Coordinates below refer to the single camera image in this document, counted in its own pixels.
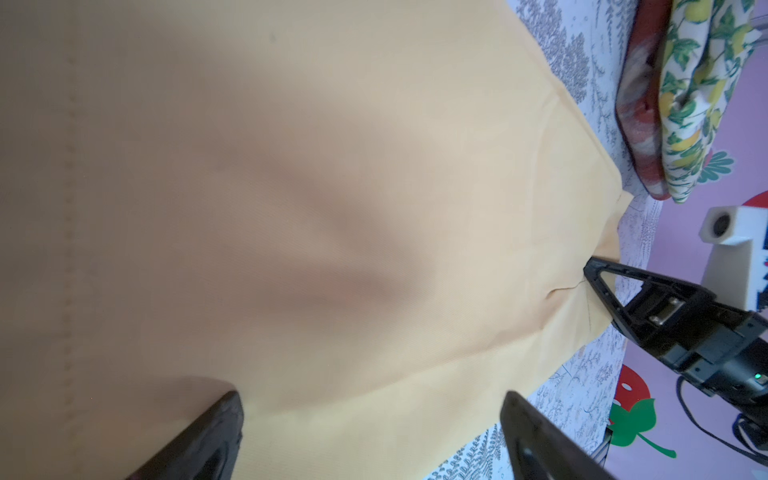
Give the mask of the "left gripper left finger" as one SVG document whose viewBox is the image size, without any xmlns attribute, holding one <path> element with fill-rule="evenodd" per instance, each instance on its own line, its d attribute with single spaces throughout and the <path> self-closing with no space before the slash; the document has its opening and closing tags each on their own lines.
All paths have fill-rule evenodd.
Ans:
<svg viewBox="0 0 768 480">
<path fill-rule="evenodd" d="M 229 480 L 243 438 L 240 395 L 224 394 L 139 469 L 130 480 Z"/>
</svg>

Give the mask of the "yellow lemon print skirt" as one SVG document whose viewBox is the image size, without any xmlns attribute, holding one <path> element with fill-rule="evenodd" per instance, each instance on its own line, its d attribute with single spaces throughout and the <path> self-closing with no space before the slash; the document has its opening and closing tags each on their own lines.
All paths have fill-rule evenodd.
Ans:
<svg viewBox="0 0 768 480">
<path fill-rule="evenodd" d="M 669 197 L 685 202 L 701 177 L 761 33 L 751 0 L 674 1 L 662 49 L 658 112 Z"/>
</svg>

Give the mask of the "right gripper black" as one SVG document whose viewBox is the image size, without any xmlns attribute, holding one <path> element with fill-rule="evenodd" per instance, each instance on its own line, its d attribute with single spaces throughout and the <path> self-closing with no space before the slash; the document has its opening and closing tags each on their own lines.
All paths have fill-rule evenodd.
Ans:
<svg viewBox="0 0 768 480">
<path fill-rule="evenodd" d="M 592 257 L 584 275 L 629 340 L 709 396 L 767 406 L 767 320 L 714 302 L 706 288 Z"/>
</svg>

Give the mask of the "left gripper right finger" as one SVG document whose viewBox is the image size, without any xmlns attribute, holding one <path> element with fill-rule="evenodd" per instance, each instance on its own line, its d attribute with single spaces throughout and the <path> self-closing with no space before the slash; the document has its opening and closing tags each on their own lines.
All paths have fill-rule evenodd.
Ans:
<svg viewBox="0 0 768 480">
<path fill-rule="evenodd" d="M 505 395 L 500 425 L 515 480 L 614 480 L 515 391 Z"/>
</svg>

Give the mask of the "red plaid skirt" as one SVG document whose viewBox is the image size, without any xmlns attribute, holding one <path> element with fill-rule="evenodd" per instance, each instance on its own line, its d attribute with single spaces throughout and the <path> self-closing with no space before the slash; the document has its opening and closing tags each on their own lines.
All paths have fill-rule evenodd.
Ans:
<svg viewBox="0 0 768 480">
<path fill-rule="evenodd" d="M 649 195 L 667 200 L 661 154 L 662 125 L 658 106 L 660 51 L 666 37 L 672 3 L 638 3 L 616 95 L 618 123 L 633 166 Z"/>
</svg>

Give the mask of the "tan cloth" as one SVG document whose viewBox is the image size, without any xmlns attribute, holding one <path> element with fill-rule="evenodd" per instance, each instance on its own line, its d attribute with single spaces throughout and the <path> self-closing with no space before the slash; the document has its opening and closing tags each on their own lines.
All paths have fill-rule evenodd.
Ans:
<svg viewBox="0 0 768 480">
<path fill-rule="evenodd" d="M 502 1 L 5 1 L 1 475 L 422 479 L 610 323 L 631 201 Z"/>
</svg>

